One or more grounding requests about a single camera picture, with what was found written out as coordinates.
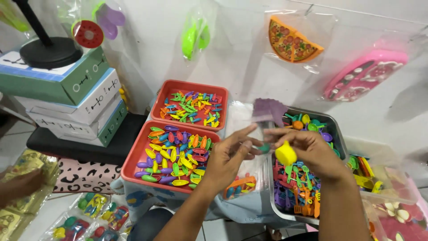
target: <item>pink leopard print cushion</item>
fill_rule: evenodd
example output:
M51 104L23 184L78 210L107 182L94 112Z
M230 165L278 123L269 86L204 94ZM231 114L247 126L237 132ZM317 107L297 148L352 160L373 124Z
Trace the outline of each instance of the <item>pink leopard print cushion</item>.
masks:
M110 183L120 176L122 167L81 162L62 158L58 162L59 177L53 188L54 193L95 192L113 194Z

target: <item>stack of boxes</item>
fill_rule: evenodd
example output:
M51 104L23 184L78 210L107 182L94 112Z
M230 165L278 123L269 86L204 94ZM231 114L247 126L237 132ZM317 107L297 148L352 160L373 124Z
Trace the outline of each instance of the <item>stack of boxes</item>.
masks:
M17 51L0 56L0 92L60 139L108 146L127 114L120 87L101 47L57 69L29 67Z

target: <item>black round base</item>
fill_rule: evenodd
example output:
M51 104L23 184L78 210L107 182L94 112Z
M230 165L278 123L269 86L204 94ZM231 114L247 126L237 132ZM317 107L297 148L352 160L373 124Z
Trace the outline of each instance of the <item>black round base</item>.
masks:
M38 39L27 43L19 50L22 60L30 67L55 69L78 61L82 50L76 48L70 38L52 37L53 45L45 47Z

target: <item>pizza slice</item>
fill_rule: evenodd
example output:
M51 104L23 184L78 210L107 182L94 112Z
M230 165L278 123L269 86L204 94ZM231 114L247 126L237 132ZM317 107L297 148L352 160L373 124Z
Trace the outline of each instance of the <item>pizza slice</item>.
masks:
M293 27L283 24L275 16L270 18L269 41L277 56L291 63L310 61L324 50Z

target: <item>metal tray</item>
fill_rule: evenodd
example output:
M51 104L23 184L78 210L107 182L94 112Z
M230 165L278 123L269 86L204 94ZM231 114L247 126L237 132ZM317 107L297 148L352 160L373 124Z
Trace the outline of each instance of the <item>metal tray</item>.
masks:
M333 117L315 111L308 111L300 108L290 107L287 111L289 115L299 115L299 114L308 114L310 119L317 119L321 123L327 123L326 127L324 127L323 132L328 132L333 137L333 146L340 153L340 159L346 163L349 159L348 150L345 146L345 141L343 140L342 133L340 132L339 126L336 120ZM272 205L273 211L280 217L286 220L297 221L301 223L310 223L319 225L319 219L313 217L306 217L303 215L294 215L294 214L285 214L279 210L279 206L275 204L274 194L273 194L273 166L275 160L273 160L272 156L268 157L269 162L269 191L270 191L270 204Z

